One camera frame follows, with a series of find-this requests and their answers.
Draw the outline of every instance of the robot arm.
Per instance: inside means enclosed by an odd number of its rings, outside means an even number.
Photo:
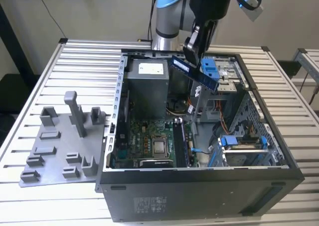
[[[261,0],[237,0],[240,7],[254,11],[260,7]],[[200,66],[216,30],[218,21],[228,10],[230,0],[190,0],[189,6],[195,15],[192,34],[184,43],[183,51],[187,61]]]

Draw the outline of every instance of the motherboard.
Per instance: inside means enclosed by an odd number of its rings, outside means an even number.
[[[144,120],[130,122],[128,143],[117,149],[116,168],[152,168],[155,164],[162,167],[178,167],[182,159],[184,167],[195,165],[195,155],[190,149],[193,147],[190,123],[183,123],[183,128],[174,129],[173,121]],[[175,142],[185,144],[175,149]]]

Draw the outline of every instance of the gray plastic holder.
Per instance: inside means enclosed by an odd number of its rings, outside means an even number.
[[[42,125],[21,173],[21,187],[94,182],[103,143],[106,114],[100,108],[83,113],[76,92],[66,92],[71,114],[44,107]]]

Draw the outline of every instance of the gray base plate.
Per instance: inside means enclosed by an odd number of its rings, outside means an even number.
[[[100,161],[104,134],[105,113],[101,112],[101,114],[103,117],[102,124],[93,125],[90,113],[84,113],[84,127],[87,132],[85,138],[80,138],[76,126],[71,125],[70,114],[58,114],[58,117],[53,117],[54,126],[44,127],[41,125],[30,156],[28,157],[28,159],[35,162],[30,163],[30,160],[27,160],[27,163],[29,161],[28,164],[34,166],[26,164],[21,174],[21,177],[31,177],[25,181],[20,180],[19,185],[21,187],[29,187],[75,182],[94,182]],[[40,139],[43,132],[58,131],[60,132],[60,138]],[[53,147],[55,147],[55,150],[49,152],[48,149],[52,149]],[[67,155],[71,156],[69,157],[71,159],[68,159],[69,163],[66,160]],[[90,169],[92,156],[97,165]]]

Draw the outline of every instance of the metal frame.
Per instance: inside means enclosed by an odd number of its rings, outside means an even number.
[[[77,88],[78,92],[82,93],[80,98],[82,104],[89,101],[87,104],[98,105],[107,112],[111,108],[106,105],[111,90],[105,82],[108,81],[107,75],[115,71],[115,66],[118,66],[121,48],[149,49],[150,44],[78,40],[59,44],[0,148],[2,157],[0,192],[5,192],[0,196],[0,222],[20,222],[20,225],[24,225],[25,221],[28,221],[27,225],[30,223],[42,225],[41,221],[50,221],[51,225],[112,223],[103,195],[94,192],[95,183],[22,189],[17,182],[23,170],[21,165],[25,163],[32,149],[34,134],[40,125],[35,119],[37,116],[32,114],[39,114],[41,104],[54,105],[58,113],[65,113],[64,105],[60,103],[60,96],[54,96],[53,93],[60,95],[60,92],[69,88]],[[211,46],[209,50],[241,55],[276,126],[306,179],[262,217],[180,220],[160,224],[317,226],[319,224],[318,120],[312,116],[306,107],[308,104],[297,94],[297,90],[292,86],[292,82],[286,79],[277,62],[260,47]],[[55,208],[54,212],[47,210],[51,208]]]
[[[299,48],[293,57],[319,84],[319,50]]]

